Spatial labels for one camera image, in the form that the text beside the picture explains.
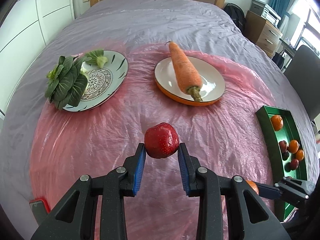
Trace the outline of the red apple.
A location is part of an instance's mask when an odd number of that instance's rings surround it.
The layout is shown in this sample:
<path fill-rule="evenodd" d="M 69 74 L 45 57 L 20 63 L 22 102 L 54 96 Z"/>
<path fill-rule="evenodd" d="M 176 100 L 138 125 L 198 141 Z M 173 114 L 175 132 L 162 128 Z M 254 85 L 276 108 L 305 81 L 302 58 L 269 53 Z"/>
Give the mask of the red apple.
<path fill-rule="evenodd" d="M 281 153 L 287 151 L 287 147 L 288 147 L 288 144 L 285 140 L 282 140 L 279 142 L 279 148 L 280 148 Z"/>
<path fill-rule="evenodd" d="M 292 159 L 290 162 L 290 169 L 292 171 L 296 170 L 299 167 L 299 160 L 298 159 Z"/>
<path fill-rule="evenodd" d="M 178 133 L 166 122 L 150 127 L 144 135 L 146 152 L 154 159 L 163 159 L 173 155 L 179 145 Z"/>

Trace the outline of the small orange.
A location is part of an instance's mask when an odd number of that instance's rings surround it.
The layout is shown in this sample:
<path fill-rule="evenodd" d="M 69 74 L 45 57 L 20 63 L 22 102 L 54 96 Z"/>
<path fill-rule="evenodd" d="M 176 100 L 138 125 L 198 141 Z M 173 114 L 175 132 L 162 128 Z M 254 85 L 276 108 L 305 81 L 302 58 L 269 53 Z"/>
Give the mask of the small orange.
<path fill-rule="evenodd" d="M 298 160 L 298 161 L 302 161 L 304 159 L 304 151 L 303 150 L 298 150 L 296 153 L 295 153 L 295 158 Z"/>

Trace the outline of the dark plum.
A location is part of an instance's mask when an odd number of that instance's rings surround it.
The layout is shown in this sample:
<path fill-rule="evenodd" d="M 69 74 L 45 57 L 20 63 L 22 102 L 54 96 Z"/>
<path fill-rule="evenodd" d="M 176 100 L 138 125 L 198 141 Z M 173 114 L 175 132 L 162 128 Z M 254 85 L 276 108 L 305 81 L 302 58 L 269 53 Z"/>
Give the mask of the dark plum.
<path fill-rule="evenodd" d="M 290 156 L 290 152 L 289 151 L 285 151 L 281 154 L 281 157 L 283 159 L 283 161 L 286 161 Z"/>

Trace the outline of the large orange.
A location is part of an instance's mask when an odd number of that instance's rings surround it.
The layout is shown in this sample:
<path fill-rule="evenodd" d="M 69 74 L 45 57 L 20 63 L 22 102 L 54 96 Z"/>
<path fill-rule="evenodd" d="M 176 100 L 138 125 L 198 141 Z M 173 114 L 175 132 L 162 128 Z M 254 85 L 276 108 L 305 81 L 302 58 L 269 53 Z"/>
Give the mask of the large orange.
<path fill-rule="evenodd" d="M 284 126 L 283 118 L 280 115 L 271 116 L 270 121 L 271 121 L 271 124 L 273 126 L 274 131 L 279 131 Z"/>

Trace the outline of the green metal tray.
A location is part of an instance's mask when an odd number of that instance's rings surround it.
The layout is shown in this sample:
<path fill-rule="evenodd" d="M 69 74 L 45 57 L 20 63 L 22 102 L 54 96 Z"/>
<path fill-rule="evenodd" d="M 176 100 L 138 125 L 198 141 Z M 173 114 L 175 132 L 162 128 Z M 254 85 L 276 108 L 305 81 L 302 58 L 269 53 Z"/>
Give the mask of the green metal tray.
<path fill-rule="evenodd" d="M 283 177 L 307 180 L 305 151 L 291 112 L 263 106 L 255 114 L 267 146 L 273 182 Z"/>

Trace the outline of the pink plastic sheet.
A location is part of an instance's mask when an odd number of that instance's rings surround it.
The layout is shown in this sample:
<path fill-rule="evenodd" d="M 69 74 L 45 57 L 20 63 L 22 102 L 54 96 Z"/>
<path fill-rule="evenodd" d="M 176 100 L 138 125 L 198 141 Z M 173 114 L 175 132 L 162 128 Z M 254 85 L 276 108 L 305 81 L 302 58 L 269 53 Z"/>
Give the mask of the pink plastic sheet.
<path fill-rule="evenodd" d="M 270 90 L 246 63 L 197 50 L 187 54 L 223 76 L 225 92 L 213 105 L 187 106 L 160 91 L 154 68 L 169 56 L 160 43 L 126 54 L 128 75 L 101 106 L 70 113 L 46 103 L 30 155 L 34 197 L 53 207 L 81 175 L 107 174 L 144 142 L 148 156 L 141 188 L 136 197 L 125 199 L 129 239 L 194 239 L 199 201 L 183 191 L 165 126 L 172 126 L 189 153 L 216 174 L 269 183 L 270 161 L 255 112 L 274 104 Z"/>

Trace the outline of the carrot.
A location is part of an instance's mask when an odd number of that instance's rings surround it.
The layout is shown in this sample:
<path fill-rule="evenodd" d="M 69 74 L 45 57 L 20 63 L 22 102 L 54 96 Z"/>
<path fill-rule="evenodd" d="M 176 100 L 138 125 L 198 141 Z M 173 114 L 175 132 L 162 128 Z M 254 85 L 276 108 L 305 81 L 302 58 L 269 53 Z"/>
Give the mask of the carrot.
<path fill-rule="evenodd" d="M 203 83 L 199 72 L 175 42 L 169 41 L 167 44 L 179 89 L 191 96 L 195 102 L 201 102 L 200 90 Z"/>

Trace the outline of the patterned white plate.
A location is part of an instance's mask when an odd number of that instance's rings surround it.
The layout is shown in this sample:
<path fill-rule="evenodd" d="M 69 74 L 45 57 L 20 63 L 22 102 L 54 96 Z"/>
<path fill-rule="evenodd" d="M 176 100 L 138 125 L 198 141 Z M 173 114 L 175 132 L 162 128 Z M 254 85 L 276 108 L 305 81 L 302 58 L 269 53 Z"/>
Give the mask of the patterned white plate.
<path fill-rule="evenodd" d="M 112 50 L 105 50 L 104 57 L 108 61 L 103 68 L 86 62 L 82 63 L 81 69 L 88 79 L 86 90 L 78 106 L 66 105 L 63 108 L 65 111 L 81 112 L 97 107 L 110 99 L 120 88 L 129 71 L 127 58 Z"/>

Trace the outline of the red phone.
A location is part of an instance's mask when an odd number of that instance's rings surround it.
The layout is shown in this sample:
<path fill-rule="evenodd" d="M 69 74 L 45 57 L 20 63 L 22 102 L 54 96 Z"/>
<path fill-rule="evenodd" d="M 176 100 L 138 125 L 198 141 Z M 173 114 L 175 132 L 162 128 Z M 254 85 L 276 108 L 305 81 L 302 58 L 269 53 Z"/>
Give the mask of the red phone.
<path fill-rule="evenodd" d="M 29 202 L 31 211 L 38 225 L 40 225 L 50 213 L 50 207 L 44 198 L 37 198 Z"/>

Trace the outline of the bok choy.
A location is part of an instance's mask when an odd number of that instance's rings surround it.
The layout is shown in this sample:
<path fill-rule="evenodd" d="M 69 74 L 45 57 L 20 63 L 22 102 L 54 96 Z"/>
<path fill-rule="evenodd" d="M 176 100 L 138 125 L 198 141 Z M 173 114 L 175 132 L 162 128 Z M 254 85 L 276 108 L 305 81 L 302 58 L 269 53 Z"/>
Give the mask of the bok choy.
<path fill-rule="evenodd" d="M 46 75 L 48 86 L 44 96 L 56 109 L 79 105 L 88 84 L 88 78 L 81 71 L 87 60 L 89 57 L 61 55 L 54 69 Z"/>

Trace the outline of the grey office chair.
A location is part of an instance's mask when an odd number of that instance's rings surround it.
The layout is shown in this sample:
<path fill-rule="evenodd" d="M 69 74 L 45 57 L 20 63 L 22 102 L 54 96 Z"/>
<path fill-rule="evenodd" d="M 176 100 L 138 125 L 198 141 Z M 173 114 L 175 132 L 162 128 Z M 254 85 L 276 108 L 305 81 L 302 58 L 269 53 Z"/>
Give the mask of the grey office chair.
<path fill-rule="evenodd" d="M 310 120 L 319 115 L 319 57 L 302 45 L 296 51 L 284 75 L 299 95 Z"/>

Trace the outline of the small green vegetable piece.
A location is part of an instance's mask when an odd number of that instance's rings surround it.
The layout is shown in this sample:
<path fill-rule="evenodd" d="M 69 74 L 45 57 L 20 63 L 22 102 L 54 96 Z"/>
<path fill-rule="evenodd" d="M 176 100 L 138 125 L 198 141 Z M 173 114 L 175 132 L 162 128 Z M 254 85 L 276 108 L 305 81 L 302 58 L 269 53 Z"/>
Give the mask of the small green vegetable piece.
<path fill-rule="evenodd" d="M 103 49 L 89 51 L 85 54 L 85 57 L 88 64 L 95 65 L 99 68 L 103 68 L 105 63 L 108 62 L 108 58 L 104 56 Z"/>

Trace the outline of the wooden drawer cabinet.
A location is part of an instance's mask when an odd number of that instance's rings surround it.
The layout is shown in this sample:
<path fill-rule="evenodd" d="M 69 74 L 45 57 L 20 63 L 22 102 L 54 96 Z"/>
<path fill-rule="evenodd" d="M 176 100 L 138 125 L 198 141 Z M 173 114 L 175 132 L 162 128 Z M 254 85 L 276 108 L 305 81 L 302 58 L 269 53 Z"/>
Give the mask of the wooden drawer cabinet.
<path fill-rule="evenodd" d="M 251 11 L 247 12 L 244 37 L 263 50 L 269 58 L 274 56 L 282 35 L 270 21 Z"/>

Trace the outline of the black backpack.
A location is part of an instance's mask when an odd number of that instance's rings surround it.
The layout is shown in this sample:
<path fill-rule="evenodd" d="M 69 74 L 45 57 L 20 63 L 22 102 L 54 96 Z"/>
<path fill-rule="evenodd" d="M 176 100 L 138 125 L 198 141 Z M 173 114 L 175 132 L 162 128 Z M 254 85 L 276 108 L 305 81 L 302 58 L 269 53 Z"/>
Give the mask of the black backpack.
<path fill-rule="evenodd" d="M 243 10 L 238 5 L 233 3 L 228 3 L 223 10 L 229 15 L 233 23 L 243 33 L 246 27 L 246 18 Z"/>

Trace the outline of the white wardrobe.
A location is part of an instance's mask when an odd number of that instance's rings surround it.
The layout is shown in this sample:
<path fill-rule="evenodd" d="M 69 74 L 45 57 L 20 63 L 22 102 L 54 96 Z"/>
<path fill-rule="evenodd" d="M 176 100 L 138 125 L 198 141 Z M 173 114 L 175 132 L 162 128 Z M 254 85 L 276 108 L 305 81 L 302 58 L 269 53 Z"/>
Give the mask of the white wardrobe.
<path fill-rule="evenodd" d="M 1 111 L 22 76 L 51 40 L 74 20 L 73 0 L 18 0 L 1 25 Z"/>

